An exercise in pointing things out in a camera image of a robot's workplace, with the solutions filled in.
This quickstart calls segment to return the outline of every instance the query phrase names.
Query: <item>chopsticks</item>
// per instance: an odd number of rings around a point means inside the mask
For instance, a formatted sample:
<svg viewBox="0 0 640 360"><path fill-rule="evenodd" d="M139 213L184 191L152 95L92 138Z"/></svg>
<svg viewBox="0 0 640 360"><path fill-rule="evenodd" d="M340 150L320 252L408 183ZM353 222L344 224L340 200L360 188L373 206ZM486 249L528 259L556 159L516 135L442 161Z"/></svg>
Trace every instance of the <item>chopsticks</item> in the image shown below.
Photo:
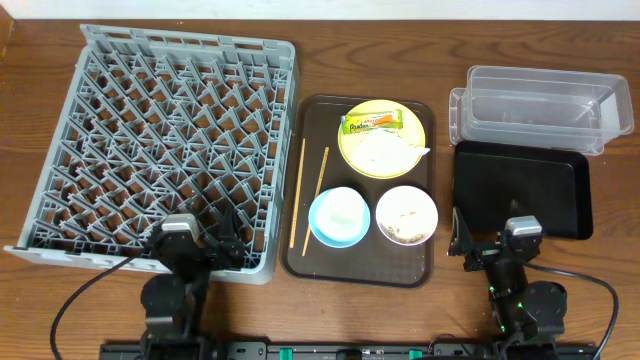
<svg viewBox="0 0 640 360"><path fill-rule="evenodd" d="M304 146L305 139L302 139L302 150L300 151L300 163L298 164L298 183L296 185L296 199L293 203L293 220L291 221L291 237L289 238L289 249L293 249L296 240L296 225L298 224L298 205L300 204L300 187L302 187L302 168L304 167Z"/></svg>
<svg viewBox="0 0 640 360"><path fill-rule="evenodd" d="M315 200L320 194L320 187L322 186L322 178L324 177L324 169L327 165L327 158L329 157L329 147L324 148L324 156L322 157L322 166L320 167L320 175L318 175L318 184L316 185L316 194L313 196ZM307 234L304 237L304 247L302 248L302 256L307 254L307 245L309 244L309 235L311 233L311 226L307 225Z"/></svg>

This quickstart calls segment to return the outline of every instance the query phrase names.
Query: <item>white wall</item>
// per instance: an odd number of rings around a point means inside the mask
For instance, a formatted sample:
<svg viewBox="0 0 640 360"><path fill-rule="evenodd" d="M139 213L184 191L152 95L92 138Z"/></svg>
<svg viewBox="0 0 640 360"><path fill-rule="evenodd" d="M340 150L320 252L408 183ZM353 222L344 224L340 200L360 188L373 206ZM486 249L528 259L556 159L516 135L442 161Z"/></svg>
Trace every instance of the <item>white wall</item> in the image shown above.
<svg viewBox="0 0 640 360"><path fill-rule="evenodd" d="M0 0L15 19L640 20L640 0Z"/></svg>

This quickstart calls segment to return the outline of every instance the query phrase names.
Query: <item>brown tray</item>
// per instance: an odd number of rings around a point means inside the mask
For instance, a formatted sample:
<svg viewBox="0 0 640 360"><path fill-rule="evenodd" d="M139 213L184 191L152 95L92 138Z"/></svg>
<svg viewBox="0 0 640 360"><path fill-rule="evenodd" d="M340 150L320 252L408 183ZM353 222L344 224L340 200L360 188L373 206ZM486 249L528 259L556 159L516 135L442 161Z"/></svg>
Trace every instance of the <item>brown tray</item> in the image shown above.
<svg viewBox="0 0 640 360"><path fill-rule="evenodd" d="M361 283L401 288L424 285L433 272L433 240L412 247L391 243L375 222L378 200L387 190L399 185L411 185L426 191L433 199L435 189L435 118L431 109L416 102L398 101L411 109L420 119L431 151L408 173L393 179L377 180L353 170L338 148L338 126L341 115L354 106L371 99L316 95L301 106L296 119L295 134L289 153L286 179L285 210L280 236L280 260L293 276ZM293 203L302 139L305 138L305 157L298 205L295 245L289 248ZM357 190L371 210L371 225L357 244L334 249L310 235L306 256L302 256L304 238L309 226L308 213L314 198L325 147L329 156L320 193L327 189L348 186Z"/></svg>

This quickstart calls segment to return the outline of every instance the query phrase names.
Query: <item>stacked plastic container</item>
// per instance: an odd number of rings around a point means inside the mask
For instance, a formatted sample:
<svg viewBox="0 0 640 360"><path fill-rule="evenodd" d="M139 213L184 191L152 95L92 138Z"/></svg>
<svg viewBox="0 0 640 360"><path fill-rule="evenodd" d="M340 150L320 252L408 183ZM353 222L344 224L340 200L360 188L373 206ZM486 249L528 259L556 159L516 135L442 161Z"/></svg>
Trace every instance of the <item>stacked plastic container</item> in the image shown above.
<svg viewBox="0 0 640 360"><path fill-rule="evenodd" d="M449 97L451 142L475 140L599 155L633 131L619 75L474 66Z"/></svg>

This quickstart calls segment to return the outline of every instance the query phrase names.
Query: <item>gray plastic dish rack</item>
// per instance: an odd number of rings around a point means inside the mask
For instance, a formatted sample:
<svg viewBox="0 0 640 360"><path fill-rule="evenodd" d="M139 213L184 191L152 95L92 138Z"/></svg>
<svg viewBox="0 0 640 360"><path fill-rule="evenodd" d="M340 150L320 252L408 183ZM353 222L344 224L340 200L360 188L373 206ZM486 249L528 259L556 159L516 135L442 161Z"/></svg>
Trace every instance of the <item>gray plastic dish rack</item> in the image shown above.
<svg viewBox="0 0 640 360"><path fill-rule="evenodd" d="M289 42L81 25L82 50L17 246L34 263L167 272L152 226L233 206L245 259L212 279L273 276L298 67Z"/></svg>

